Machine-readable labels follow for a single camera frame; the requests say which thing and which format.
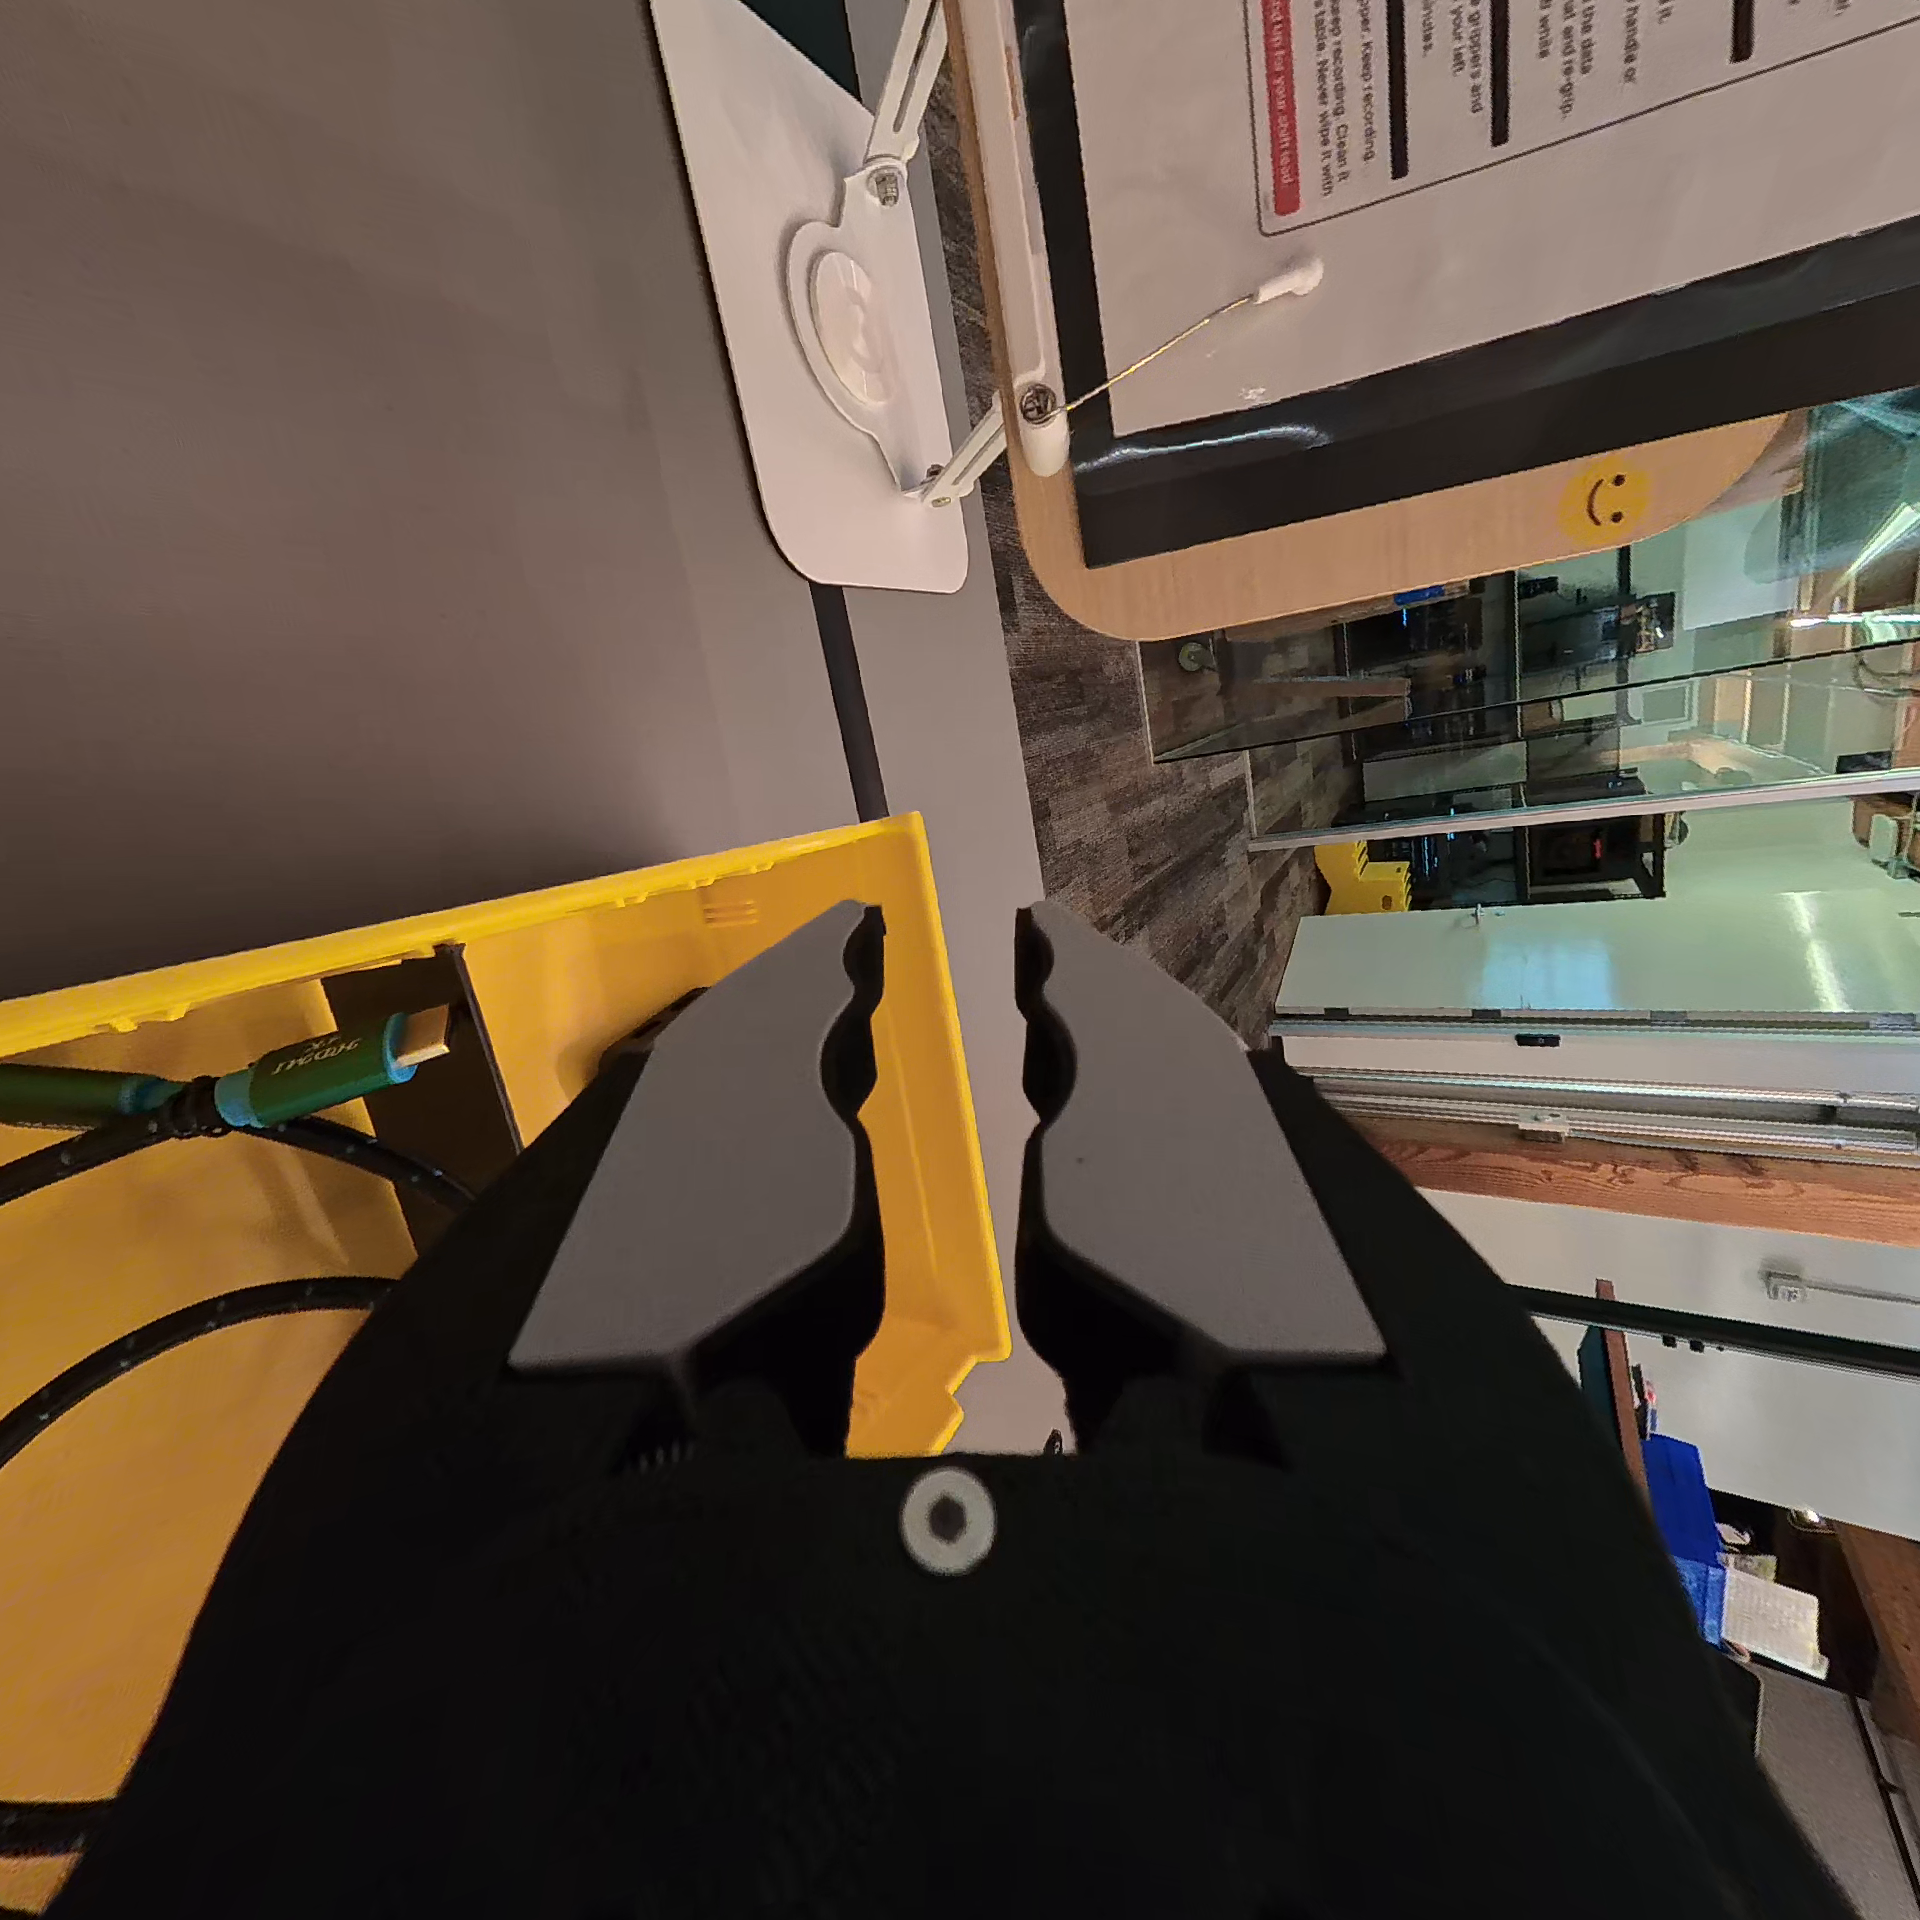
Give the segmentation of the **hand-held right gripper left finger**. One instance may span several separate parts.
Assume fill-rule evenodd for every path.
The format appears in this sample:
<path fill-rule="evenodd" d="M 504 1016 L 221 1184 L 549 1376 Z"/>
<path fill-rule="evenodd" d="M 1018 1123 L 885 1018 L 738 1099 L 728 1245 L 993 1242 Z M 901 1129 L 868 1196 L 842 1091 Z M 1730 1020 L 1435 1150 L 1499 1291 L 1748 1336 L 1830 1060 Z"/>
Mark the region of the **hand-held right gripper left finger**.
<path fill-rule="evenodd" d="M 524 1374 L 660 1363 L 716 1338 L 878 1221 L 885 920 L 842 901 L 694 995 L 646 1052 L 522 1321 Z"/>

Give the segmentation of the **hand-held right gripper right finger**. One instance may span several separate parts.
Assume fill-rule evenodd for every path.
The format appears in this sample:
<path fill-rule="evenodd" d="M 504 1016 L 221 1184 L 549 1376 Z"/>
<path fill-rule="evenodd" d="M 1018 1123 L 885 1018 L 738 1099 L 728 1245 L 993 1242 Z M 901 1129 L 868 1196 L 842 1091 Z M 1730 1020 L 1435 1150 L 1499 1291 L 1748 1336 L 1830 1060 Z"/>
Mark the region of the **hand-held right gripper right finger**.
<path fill-rule="evenodd" d="M 1053 901 L 1016 988 L 1036 1113 L 1021 1331 L 1059 1374 L 1372 1366 L 1386 1338 L 1240 1036 Z"/>

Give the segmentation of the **yellow plastic bin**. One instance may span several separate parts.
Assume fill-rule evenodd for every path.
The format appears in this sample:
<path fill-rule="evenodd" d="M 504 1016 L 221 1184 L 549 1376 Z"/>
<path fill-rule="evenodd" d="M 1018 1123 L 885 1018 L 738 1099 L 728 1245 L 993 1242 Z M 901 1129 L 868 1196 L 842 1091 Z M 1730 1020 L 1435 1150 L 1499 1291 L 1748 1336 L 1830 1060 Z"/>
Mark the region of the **yellow plastic bin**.
<path fill-rule="evenodd" d="M 4 1062 L 186 1082 L 462 1002 L 451 1056 L 337 1121 L 490 1184 L 604 1052 L 842 901 L 885 916 L 873 1144 L 886 1306 L 854 1457 L 941 1451 L 1010 1350 L 953 980 L 916 817 L 4 1002 Z M 445 1221 L 363 1171 L 229 1137 L 4 1204 L 4 1411 L 152 1321 L 256 1285 L 395 1278 Z M 106 1802 L 274 1449 L 358 1321 L 300 1310 L 141 1360 L 4 1467 L 4 1802 Z"/>

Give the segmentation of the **yellow bin stack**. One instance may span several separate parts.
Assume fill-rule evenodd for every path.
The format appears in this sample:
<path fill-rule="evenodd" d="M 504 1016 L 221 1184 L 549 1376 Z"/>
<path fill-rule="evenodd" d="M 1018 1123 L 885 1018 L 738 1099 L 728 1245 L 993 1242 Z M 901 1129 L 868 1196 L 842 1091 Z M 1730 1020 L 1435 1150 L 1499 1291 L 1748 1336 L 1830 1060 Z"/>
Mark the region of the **yellow bin stack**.
<path fill-rule="evenodd" d="M 1342 842 L 1314 849 L 1313 862 L 1329 892 L 1329 920 L 1405 915 L 1413 908 L 1405 859 L 1377 854 L 1364 842 Z"/>

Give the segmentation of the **wooden ceiling beam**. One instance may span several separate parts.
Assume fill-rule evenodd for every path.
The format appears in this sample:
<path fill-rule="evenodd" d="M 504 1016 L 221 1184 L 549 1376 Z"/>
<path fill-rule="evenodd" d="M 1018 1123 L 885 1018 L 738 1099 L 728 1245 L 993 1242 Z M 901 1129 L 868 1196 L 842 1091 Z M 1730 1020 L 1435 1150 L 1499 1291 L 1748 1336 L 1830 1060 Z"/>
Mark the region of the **wooden ceiling beam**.
<path fill-rule="evenodd" d="M 1670 1145 L 1528 1140 L 1450 1121 L 1357 1116 L 1354 1124 L 1402 1176 L 1434 1194 L 1918 1245 L 1913 1168 Z"/>

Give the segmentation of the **blue storage bin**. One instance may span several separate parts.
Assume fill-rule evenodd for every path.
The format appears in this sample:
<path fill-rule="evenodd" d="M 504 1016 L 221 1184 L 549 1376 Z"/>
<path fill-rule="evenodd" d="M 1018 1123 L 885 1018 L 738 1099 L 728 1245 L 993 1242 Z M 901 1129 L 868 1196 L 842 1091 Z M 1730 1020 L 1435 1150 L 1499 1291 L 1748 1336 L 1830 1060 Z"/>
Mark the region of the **blue storage bin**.
<path fill-rule="evenodd" d="M 1642 1440 L 1653 1520 L 1683 1580 L 1700 1637 L 1724 1642 L 1725 1564 L 1700 1451 L 1653 1430 Z"/>

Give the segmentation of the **wooden document stand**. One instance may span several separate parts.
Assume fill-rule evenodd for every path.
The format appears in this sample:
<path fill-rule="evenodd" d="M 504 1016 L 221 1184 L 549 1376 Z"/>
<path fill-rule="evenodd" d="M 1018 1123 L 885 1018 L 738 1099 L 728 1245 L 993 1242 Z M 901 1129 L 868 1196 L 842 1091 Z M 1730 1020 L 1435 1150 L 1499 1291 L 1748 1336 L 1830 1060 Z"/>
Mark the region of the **wooden document stand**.
<path fill-rule="evenodd" d="M 1008 461 L 1025 553 L 1097 633 L 1160 640 L 1577 558 L 1571 476 L 1643 465 L 1643 536 L 1730 498 L 1788 417 L 1915 381 L 1915 285 L 1637 358 L 1458 353 L 1122 434 L 1066 4 L 905 4 L 865 106 L 750 4 L 649 4 L 761 514 L 817 586 L 955 592 Z"/>

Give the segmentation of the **yellow smiley sticker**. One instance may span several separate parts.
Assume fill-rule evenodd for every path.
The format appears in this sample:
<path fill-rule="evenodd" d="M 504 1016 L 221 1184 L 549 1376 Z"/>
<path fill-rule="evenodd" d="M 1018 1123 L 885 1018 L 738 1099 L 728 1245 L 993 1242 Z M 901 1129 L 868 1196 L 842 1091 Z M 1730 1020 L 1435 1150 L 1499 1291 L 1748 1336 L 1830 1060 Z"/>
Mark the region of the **yellow smiley sticker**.
<path fill-rule="evenodd" d="M 1653 484 L 1643 465 L 1616 456 L 1580 466 L 1555 510 L 1561 536 L 1577 552 L 1629 545 L 1648 523 Z"/>

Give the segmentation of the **printed instruction sheet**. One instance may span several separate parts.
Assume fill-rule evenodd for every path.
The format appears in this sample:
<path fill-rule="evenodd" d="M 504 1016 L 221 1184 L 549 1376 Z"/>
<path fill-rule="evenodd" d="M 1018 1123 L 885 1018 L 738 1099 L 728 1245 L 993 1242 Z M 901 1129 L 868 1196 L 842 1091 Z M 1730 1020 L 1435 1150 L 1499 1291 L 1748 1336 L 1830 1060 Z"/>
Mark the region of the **printed instruction sheet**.
<path fill-rule="evenodd" d="M 1915 4 L 1066 4 L 1122 434 L 1915 285 Z"/>

